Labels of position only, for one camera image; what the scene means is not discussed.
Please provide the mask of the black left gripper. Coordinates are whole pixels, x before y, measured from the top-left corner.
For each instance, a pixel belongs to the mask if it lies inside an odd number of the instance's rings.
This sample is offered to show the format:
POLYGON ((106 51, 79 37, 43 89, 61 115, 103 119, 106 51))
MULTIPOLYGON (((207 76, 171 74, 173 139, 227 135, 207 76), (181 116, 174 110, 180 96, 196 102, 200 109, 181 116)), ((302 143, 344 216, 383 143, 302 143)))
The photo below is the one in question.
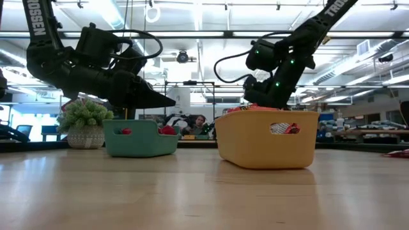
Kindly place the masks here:
POLYGON ((155 91, 153 86, 125 70, 110 72, 76 66, 72 69, 62 90, 68 98, 87 93, 106 99, 115 107, 158 109, 175 106, 175 101, 155 91))

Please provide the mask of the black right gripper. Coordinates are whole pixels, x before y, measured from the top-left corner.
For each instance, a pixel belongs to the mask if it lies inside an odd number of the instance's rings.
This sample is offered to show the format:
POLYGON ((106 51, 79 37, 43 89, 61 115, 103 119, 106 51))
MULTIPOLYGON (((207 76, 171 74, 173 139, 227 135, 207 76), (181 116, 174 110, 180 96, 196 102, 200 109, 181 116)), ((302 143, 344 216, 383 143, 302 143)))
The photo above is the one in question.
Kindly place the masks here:
POLYGON ((245 92, 245 99, 263 107, 287 107, 287 102, 295 92, 295 87, 305 68, 315 68, 313 55, 289 54, 279 63, 275 73, 263 81, 266 85, 265 90, 245 92))

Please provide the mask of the light teal plastic basket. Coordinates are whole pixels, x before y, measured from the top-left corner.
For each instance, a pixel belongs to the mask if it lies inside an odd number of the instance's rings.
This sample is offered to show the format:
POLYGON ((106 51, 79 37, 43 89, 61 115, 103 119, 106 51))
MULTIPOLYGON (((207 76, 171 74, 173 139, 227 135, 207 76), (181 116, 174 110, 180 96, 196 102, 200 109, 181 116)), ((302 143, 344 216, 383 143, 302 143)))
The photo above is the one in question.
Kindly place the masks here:
POLYGON ((163 135, 152 120, 110 119, 103 122, 105 148, 112 157, 149 158, 170 155, 177 149, 177 135, 163 135), (130 128, 130 135, 121 130, 130 128))

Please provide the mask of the yellow plastic basket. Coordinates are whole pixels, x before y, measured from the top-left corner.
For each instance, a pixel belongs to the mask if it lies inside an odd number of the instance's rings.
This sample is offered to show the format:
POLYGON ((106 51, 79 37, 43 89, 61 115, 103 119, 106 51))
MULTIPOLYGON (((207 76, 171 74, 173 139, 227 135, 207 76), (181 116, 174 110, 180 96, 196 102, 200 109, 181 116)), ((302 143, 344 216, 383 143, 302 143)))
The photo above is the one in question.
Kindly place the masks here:
POLYGON ((319 114, 312 111, 236 111, 215 120, 219 155, 248 169, 301 169, 314 160, 319 114), (296 123, 297 134, 273 134, 273 123, 296 123))

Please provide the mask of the red snack bags pile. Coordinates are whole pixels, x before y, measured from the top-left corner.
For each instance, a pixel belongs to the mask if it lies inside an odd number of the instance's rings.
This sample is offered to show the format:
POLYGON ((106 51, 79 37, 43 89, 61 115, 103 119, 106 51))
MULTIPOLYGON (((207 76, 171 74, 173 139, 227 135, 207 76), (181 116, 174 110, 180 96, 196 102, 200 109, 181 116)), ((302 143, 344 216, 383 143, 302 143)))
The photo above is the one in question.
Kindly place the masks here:
POLYGON ((409 158, 409 149, 391 151, 389 153, 382 154, 382 157, 409 158))

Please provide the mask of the black monitor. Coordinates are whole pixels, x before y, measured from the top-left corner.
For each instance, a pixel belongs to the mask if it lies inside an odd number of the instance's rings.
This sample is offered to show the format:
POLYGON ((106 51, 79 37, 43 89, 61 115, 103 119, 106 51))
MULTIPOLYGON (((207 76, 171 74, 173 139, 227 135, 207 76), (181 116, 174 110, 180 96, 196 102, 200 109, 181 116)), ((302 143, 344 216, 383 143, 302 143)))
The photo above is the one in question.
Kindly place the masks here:
MULTIPOLYGON (((113 119, 124 119, 125 118, 125 108, 115 107, 109 102, 104 102, 102 104, 107 110, 112 111, 113 119)), ((128 119, 135 119, 135 109, 128 109, 128 119)))

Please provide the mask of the white cylindrical column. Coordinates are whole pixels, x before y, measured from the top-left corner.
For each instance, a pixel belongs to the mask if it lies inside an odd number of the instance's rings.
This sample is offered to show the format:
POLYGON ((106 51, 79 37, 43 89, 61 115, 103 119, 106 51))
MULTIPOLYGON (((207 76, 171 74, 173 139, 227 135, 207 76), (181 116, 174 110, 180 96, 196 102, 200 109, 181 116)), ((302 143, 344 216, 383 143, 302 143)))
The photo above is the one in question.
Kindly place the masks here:
POLYGON ((175 86, 167 92, 167 96, 176 103, 175 106, 166 109, 166 116, 170 114, 190 114, 190 88, 175 86))

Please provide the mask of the person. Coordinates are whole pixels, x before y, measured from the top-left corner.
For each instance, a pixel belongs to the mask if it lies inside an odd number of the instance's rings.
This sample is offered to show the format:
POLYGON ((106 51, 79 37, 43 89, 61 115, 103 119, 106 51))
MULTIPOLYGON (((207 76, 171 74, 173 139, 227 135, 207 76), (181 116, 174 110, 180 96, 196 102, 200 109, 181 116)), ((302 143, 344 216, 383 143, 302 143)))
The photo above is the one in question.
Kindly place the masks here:
POLYGON ((205 129, 206 118, 203 115, 197 115, 194 121, 189 121, 188 125, 183 128, 182 135, 200 135, 205 129))

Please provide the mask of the green artificial potted plant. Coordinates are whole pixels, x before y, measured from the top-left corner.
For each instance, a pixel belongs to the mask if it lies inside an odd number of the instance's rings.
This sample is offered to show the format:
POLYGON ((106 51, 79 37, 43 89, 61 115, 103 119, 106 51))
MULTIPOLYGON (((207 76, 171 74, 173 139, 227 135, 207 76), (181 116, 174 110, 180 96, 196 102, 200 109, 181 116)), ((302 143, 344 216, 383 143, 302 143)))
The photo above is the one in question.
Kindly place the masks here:
POLYGON ((66 134, 74 149, 98 149, 105 141, 103 122, 114 117, 103 105, 88 99, 76 99, 65 104, 58 116, 58 132, 66 134))

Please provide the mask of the white ceiling vent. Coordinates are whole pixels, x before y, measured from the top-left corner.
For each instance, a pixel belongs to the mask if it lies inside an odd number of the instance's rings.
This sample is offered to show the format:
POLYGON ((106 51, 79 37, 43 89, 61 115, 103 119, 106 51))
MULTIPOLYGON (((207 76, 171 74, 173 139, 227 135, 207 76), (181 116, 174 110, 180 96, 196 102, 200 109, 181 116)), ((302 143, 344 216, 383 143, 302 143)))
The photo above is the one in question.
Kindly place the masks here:
POLYGON ((364 40, 363 42, 357 45, 357 55, 360 56, 367 56, 371 52, 371 42, 370 40, 364 40))

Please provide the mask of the dark blue bench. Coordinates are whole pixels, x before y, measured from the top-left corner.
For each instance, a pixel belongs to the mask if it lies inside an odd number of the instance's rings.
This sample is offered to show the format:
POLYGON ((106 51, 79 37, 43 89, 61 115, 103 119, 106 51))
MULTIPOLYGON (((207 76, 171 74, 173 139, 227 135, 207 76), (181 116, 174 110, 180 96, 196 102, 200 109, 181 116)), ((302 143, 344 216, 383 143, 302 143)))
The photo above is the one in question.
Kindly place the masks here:
POLYGON ((47 136, 48 135, 56 136, 57 141, 61 140, 61 133, 58 132, 58 126, 57 125, 44 125, 44 126, 42 126, 41 135, 42 135, 42 141, 43 142, 47 141, 47 136))

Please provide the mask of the wooden background table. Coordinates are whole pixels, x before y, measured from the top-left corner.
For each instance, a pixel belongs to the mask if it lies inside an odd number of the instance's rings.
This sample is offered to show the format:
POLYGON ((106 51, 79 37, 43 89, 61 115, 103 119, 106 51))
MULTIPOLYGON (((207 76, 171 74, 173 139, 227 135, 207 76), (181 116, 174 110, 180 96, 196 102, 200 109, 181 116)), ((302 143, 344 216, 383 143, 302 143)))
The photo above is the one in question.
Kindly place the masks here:
POLYGON ((347 130, 342 135, 388 134, 409 135, 409 130, 347 130))

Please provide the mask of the black office chair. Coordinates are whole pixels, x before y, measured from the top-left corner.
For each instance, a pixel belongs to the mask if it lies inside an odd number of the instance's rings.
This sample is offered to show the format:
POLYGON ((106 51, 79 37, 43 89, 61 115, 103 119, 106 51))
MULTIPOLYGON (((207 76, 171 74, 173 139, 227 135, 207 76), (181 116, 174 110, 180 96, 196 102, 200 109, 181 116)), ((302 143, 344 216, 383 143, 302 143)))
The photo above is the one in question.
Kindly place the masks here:
POLYGON ((33 127, 32 125, 18 125, 16 129, 30 141, 29 136, 30 136, 32 127, 33 127))

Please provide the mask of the black overhead frame bar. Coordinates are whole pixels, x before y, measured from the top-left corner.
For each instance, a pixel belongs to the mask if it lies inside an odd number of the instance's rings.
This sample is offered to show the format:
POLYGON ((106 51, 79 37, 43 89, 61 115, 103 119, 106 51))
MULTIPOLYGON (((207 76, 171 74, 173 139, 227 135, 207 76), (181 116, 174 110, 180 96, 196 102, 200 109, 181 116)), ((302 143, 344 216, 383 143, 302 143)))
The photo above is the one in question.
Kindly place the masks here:
MULTIPOLYGON (((250 39, 269 34, 268 31, 150 31, 160 39, 250 39)), ((409 39, 409 31, 330 31, 331 39, 409 39)), ((0 31, 1 39, 29 39, 27 31, 0 31)))

